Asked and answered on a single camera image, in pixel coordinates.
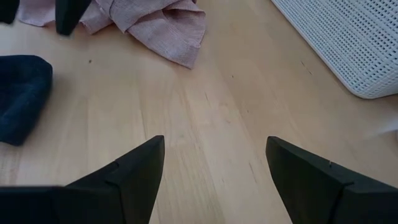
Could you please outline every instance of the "dark blue fabric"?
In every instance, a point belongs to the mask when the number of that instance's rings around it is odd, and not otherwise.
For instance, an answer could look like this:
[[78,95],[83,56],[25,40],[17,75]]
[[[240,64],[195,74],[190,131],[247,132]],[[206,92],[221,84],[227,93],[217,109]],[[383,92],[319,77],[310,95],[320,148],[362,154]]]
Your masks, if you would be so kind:
[[0,56],[0,141],[19,146],[52,86],[52,66],[34,55]]

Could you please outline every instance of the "plastic woven basket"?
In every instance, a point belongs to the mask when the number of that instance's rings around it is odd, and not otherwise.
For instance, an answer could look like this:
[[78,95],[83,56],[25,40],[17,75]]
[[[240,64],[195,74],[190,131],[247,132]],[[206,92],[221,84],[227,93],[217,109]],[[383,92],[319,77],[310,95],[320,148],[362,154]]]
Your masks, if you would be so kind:
[[398,93],[398,0],[272,1],[353,94]]

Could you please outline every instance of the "white laundry basket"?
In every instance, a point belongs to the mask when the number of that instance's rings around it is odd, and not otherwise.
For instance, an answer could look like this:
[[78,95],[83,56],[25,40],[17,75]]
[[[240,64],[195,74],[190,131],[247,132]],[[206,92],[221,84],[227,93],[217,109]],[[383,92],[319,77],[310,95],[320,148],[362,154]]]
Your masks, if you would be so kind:
[[352,93],[398,93],[398,0],[272,1]]

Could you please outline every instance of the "pink fabric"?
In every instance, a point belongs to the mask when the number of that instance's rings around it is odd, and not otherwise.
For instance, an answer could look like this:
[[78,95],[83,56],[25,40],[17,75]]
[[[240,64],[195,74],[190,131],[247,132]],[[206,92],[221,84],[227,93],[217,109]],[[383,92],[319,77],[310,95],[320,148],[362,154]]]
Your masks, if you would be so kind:
[[[115,23],[159,55],[192,68],[205,33],[205,12],[196,0],[93,0],[80,22],[90,34]],[[21,0],[20,21],[45,26],[55,19],[55,0]]]

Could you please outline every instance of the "floor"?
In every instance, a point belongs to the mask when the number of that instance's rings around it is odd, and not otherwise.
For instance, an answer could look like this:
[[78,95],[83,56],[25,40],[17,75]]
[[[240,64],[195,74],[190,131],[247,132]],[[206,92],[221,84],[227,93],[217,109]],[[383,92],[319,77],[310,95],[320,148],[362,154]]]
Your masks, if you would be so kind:
[[0,54],[54,67],[26,144],[0,144],[0,184],[67,184],[165,135],[151,223],[290,223],[264,154],[279,136],[398,187],[398,96],[350,94],[270,0],[201,0],[207,32],[188,70],[109,27],[0,26]]

